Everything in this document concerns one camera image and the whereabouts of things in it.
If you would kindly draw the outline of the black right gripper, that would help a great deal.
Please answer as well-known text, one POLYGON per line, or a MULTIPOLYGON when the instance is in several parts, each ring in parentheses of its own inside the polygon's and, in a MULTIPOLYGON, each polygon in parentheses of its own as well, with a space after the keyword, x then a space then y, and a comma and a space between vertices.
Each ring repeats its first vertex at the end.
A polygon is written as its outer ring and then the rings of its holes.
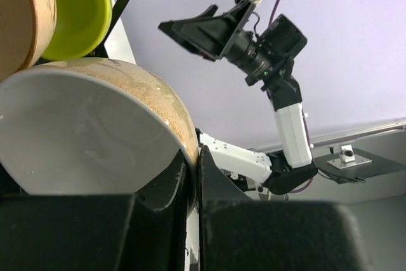
POLYGON ((180 44, 206 60, 225 58, 248 76, 269 76, 279 57, 273 58, 253 32, 244 30, 254 7, 250 1, 241 1, 215 15, 218 6, 212 4, 196 17, 161 22, 158 29, 177 30, 180 44))

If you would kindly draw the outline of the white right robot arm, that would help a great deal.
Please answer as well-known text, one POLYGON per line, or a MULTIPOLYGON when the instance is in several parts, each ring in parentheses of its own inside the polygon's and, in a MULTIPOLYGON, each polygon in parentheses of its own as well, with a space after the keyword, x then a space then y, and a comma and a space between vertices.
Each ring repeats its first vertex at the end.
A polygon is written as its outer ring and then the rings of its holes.
POLYGON ((248 86, 263 82, 261 90, 274 109, 282 152, 271 158, 270 176, 262 184, 271 193, 282 195, 318 173, 300 86, 292 76, 294 59, 307 38, 285 15, 279 15, 260 36, 245 31, 254 8, 254 3, 242 0, 216 15, 218 7, 211 5, 197 17, 162 22, 158 28, 194 55, 212 62, 226 58, 245 73, 248 86))

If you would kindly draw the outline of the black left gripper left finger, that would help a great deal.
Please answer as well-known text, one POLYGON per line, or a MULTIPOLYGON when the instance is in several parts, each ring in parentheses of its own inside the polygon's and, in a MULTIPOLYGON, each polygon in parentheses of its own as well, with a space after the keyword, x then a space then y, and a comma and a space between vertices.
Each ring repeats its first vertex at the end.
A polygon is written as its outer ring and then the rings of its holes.
POLYGON ((2 270, 183 270, 187 163, 131 195, 26 194, 1 171, 2 270))

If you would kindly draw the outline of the white speckled ceramic bowl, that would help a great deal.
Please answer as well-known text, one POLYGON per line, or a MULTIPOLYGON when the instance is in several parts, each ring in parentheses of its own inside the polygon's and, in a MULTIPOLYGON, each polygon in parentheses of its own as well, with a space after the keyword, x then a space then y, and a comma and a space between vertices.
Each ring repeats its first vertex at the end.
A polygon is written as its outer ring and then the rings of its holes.
POLYGON ((1 82, 1 164, 30 195, 133 194, 182 153, 197 201, 198 140, 159 76, 111 58, 22 70, 1 82))

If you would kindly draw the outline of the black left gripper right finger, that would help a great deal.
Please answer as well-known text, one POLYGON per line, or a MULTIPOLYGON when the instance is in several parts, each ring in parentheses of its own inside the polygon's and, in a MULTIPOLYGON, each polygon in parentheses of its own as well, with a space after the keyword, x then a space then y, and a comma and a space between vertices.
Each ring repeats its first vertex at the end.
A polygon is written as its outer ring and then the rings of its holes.
POLYGON ((372 270, 356 218, 324 201, 256 201, 203 146, 199 156, 201 270, 372 270))

